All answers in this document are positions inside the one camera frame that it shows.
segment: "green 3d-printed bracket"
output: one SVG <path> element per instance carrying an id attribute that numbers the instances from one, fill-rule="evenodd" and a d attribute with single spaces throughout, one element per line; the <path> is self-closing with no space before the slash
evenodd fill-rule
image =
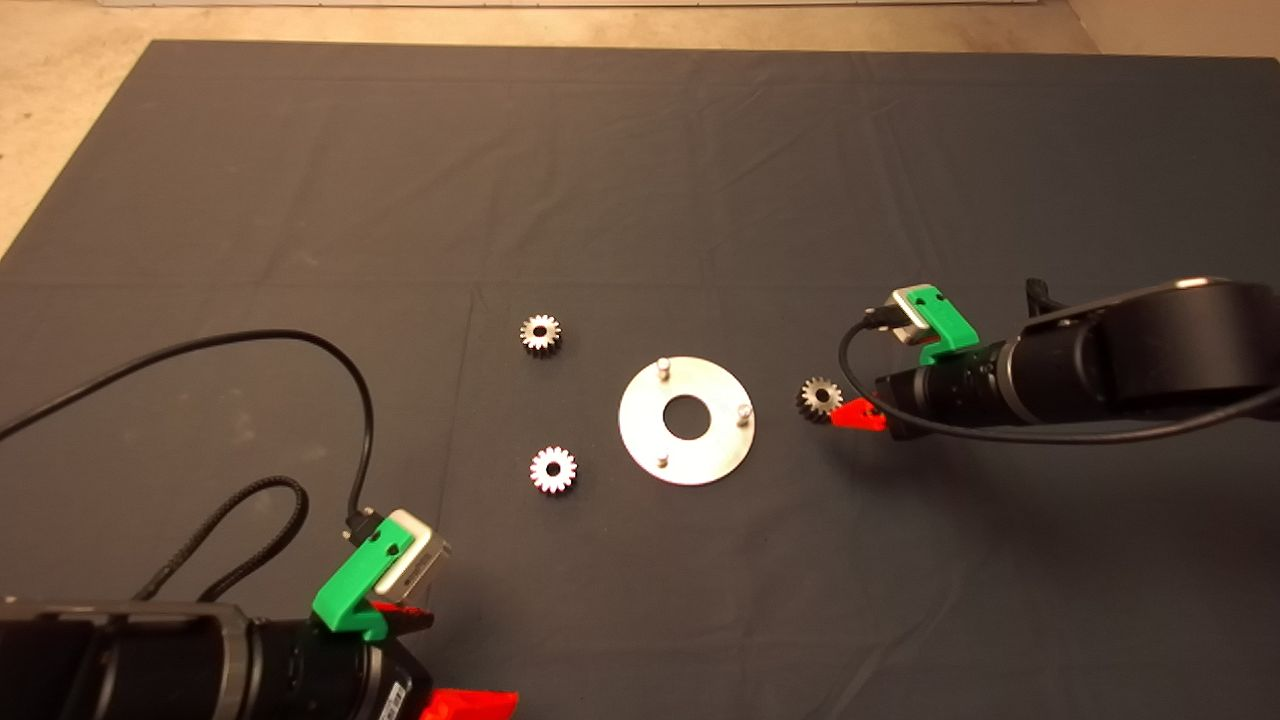
<path id="1" fill-rule="evenodd" d="M 412 533 L 383 520 L 320 588 L 311 610 L 335 633 L 361 633 L 365 642 L 385 638 L 387 620 L 365 596 L 412 543 Z"/>
<path id="2" fill-rule="evenodd" d="M 956 310 L 956 306 L 932 284 L 906 293 L 906 300 L 929 323 L 938 340 L 920 348 L 920 365 L 933 365 L 940 355 L 978 345 L 978 331 Z"/>

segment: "metal disc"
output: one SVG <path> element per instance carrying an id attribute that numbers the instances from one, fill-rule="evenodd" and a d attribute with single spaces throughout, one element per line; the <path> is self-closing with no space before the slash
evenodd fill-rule
<path id="1" fill-rule="evenodd" d="M 663 411 L 673 398 L 696 397 L 710 414 L 701 437 L 684 439 L 667 429 Z M 677 486 L 704 486 L 742 462 L 755 438 L 751 398 L 732 373 L 701 357 L 663 357 L 640 370 L 618 404 L 622 443 L 650 475 Z"/>

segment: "silver gear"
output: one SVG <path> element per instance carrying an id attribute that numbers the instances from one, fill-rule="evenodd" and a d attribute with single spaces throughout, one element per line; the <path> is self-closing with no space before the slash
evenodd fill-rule
<path id="1" fill-rule="evenodd" d="M 559 350 L 559 323 L 550 315 L 534 315 L 520 325 L 520 343 L 531 355 L 550 355 Z"/>
<path id="2" fill-rule="evenodd" d="M 809 378 L 800 386 L 796 407 L 814 423 L 829 423 L 831 413 L 845 404 L 840 386 L 827 378 Z"/>
<path id="3" fill-rule="evenodd" d="M 543 448 L 529 464 L 529 479 L 547 495 L 568 491 L 576 477 L 577 460 L 572 452 L 559 446 Z"/>

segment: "dark gray cloth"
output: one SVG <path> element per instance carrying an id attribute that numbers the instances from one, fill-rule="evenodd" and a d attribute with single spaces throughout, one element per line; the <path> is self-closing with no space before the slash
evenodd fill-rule
<path id="1" fill-rule="evenodd" d="M 1277 128 L 1274 60 L 157 42 L 0 263 L 0 416 L 205 333 L 332 338 L 376 396 L 366 501 L 456 550 L 410 644 L 525 719 L 1272 717 L 1274 427 L 893 443 L 794 396 L 904 284 L 997 340 L 1029 274 L 1068 301 L 1280 283 Z M 520 348 L 535 313 L 564 324 L 552 360 Z M 659 355 L 758 407 L 716 484 L 666 486 L 618 438 Z M 0 593 L 123 597 L 288 473 L 311 520 L 228 600 L 305 614 L 348 552 L 357 410 L 326 356 L 265 343 L 44 421 L 0 448 Z M 577 454 L 567 497 L 530 487 L 547 445 Z"/>

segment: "black cable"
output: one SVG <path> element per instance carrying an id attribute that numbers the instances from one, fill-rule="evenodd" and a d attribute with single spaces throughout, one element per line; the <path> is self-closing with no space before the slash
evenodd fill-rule
<path id="1" fill-rule="evenodd" d="M 106 386 L 132 375 L 138 370 L 150 368 L 156 363 L 169 360 L 170 357 L 177 357 L 179 355 L 186 355 L 188 352 L 195 352 L 197 350 L 206 350 L 210 347 L 219 347 L 223 345 L 237 345 L 242 342 L 257 342 L 264 340 L 296 340 L 300 342 L 306 342 L 324 350 L 329 355 L 334 356 L 338 363 L 346 368 L 347 373 L 351 374 L 351 379 L 356 383 L 356 389 L 360 392 L 360 404 L 365 415 L 365 433 L 364 443 L 360 448 L 360 464 L 356 466 L 356 477 L 351 483 L 351 493 L 347 496 L 347 518 L 360 515 L 360 493 L 365 487 L 365 474 L 369 471 L 369 459 L 374 452 L 374 400 L 369 392 L 369 383 L 365 382 L 365 375 L 361 374 L 360 368 L 356 363 L 339 348 L 333 342 L 306 331 L 296 329 L 260 329 L 260 331 L 242 331 L 234 333 L 215 334 L 209 337 L 202 337 L 187 342 L 179 342 L 177 345 L 170 345 L 169 347 L 163 347 L 155 352 L 150 352 L 134 360 L 99 375 L 97 378 L 76 387 L 67 393 L 50 400 L 49 402 L 26 413 L 24 415 L 0 425 L 0 442 L 5 438 L 13 436 L 18 430 L 32 425 L 54 413 L 67 407 L 68 405 L 82 400 L 88 395 L 92 395 Z"/>
<path id="2" fill-rule="evenodd" d="M 1189 433 L 1192 430 L 1199 430 L 1216 425 L 1219 423 L 1225 423 L 1233 418 L 1239 418 L 1248 415 L 1256 410 L 1261 410 L 1271 404 L 1280 402 L 1280 386 L 1271 389 L 1262 391 L 1252 397 L 1233 402 L 1230 405 L 1224 405 L 1216 410 L 1203 413 L 1185 420 L 1178 420 L 1175 423 L 1166 423 L 1161 425 L 1152 425 L 1147 428 L 1139 428 L 1135 430 L 1116 430 L 1106 433 L 1028 433 L 1028 432 L 1004 432 L 1004 430 L 986 430 L 975 428 L 964 428 L 960 425 L 948 425 L 946 423 L 936 423 L 918 415 L 911 415 L 910 413 L 899 410 L 892 405 L 884 402 L 883 400 L 876 397 L 872 392 L 868 392 L 863 383 L 858 380 L 854 375 L 852 368 L 849 365 L 849 346 L 852 343 L 854 337 L 864 329 L 877 327 L 877 323 L 868 318 L 859 320 L 854 327 L 849 328 L 845 337 L 840 338 L 840 351 L 837 361 L 840 363 L 840 370 L 845 374 L 845 379 L 854 388 L 855 392 L 867 398 L 877 410 L 893 418 L 901 423 L 914 425 L 922 430 L 929 430 L 932 433 L 959 437 L 965 439 L 978 439 L 984 442 L 1014 442 L 1014 443 L 1028 443 L 1028 445 L 1121 445 L 1129 442 L 1144 442 L 1148 439 L 1160 439 L 1172 436 L 1179 436 L 1183 433 Z"/>
<path id="3" fill-rule="evenodd" d="M 151 600 L 152 597 L 155 597 L 155 594 L 160 592 L 160 588 L 164 587 L 166 582 L 169 582 L 169 578 L 172 578 L 173 574 L 177 573 L 178 569 L 182 568 L 183 564 L 186 564 L 192 555 L 195 555 L 196 550 L 198 550 L 200 546 L 205 542 L 205 539 L 209 538 L 209 534 L 214 532 L 214 528 L 216 528 L 218 524 L 221 523 L 227 518 L 227 515 L 236 509 L 237 505 L 244 502 L 246 500 L 248 500 L 250 497 L 252 497 L 259 492 L 262 492 L 264 489 L 275 487 L 289 488 L 291 491 L 293 491 L 294 496 L 293 512 L 289 515 L 289 519 L 284 523 L 284 527 L 280 528 L 280 532 L 278 532 L 275 537 L 271 538 L 271 541 L 268 542 L 261 550 L 251 555 L 247 560 L 244 560 L 236 568 L 232 568 L 229 573 L 227 573 L 221 578 L 218 578 L 214 582 L 214 584 L 209 585 L 205 589 L 205 592 L 200 593 L 200 597 L 196 598 L 197 602 L 216 601 L 219 597 L 223 596 L 223 593 L 225 593 L 233 585 L 236 585 L 236 583 L 250 577 L 251 574 L 253 574 L 255 570 L 257 570 L 262 565 L 266 565 L 268 561 L 279 555 L 280 551 L 284 550 L 285 546 L 288 546 L 289 542 L 293 541 L 294 536 L 298 534 L 298 530 L 302 529 L 302 523 L 305 523 L 307 519 L 307 510 L 310 507 L 310 502 L 307 500 L 307 491 L 303 489 L 302 486 L 297 483 L 297 480 L 294 480 L 293 478 L 285 478 L 284 475 L 273 475 L 270 478 L 253 480 L 252 483 L 237 491 L 236 495 L 227 498 L 225 502 L 218 506 L 218 509 L 214 510 L 212 514 L 210 514 L 209 518 L 206 518 L 205 521 L 201 523 L 198 528 L 196 528 L 196 532 L 192 533 L 191 538 L 186 543 L 183 543 L 182 547 L 178 548 L 178 552 L 175 552 L 173 557 L 169 559 L 168 562 L 165 562 L 164 565 L 160 566 L 159 570 L 156 570 L 156 574 L 150 580 L 147 580 L 147 584 L 142 585 L 142 589 L 140 589 L 133 596 L 133 600 Z"/>

